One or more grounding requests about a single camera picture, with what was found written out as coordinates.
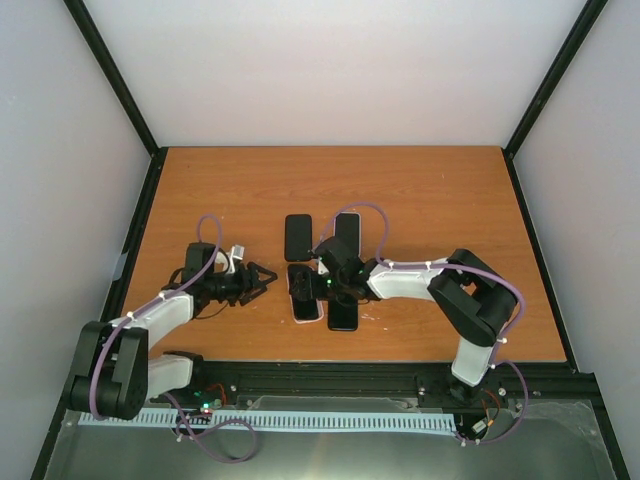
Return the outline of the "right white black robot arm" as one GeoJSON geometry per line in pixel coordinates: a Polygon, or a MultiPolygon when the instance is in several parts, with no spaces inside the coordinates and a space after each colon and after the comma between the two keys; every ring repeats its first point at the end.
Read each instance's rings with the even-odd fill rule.
{"type": "Polygon", "coordinates": [[[317,246],[312,258],[318,269],[289,280],[289,293],[296,300],[350,305],[406,298],[435,303],[459,335],[451,375],[469,389],[479,387],[496,367],[497,351],[526,310],[521,291],[467,249],[433,261],[363,260],[333,236],[317,246]]]}

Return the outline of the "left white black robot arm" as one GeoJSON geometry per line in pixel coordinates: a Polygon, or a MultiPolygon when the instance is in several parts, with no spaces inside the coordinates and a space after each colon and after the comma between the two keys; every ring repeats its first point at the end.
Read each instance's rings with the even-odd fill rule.
{"type": "Polygon", "coordinates": [[[185,264],[147,304],[109,322],[81,329],[63,389],[67,409],[101,420],[131,420],[145,403],[167,392],[186,402],[201,400],[208,378],[199,354],[150,350],[169,333],[196,319],[212,302],[245,306],[266,293],[276,273],[243,261],[244,249],[228,252],[204,242],[189,244],[185,264]]]}

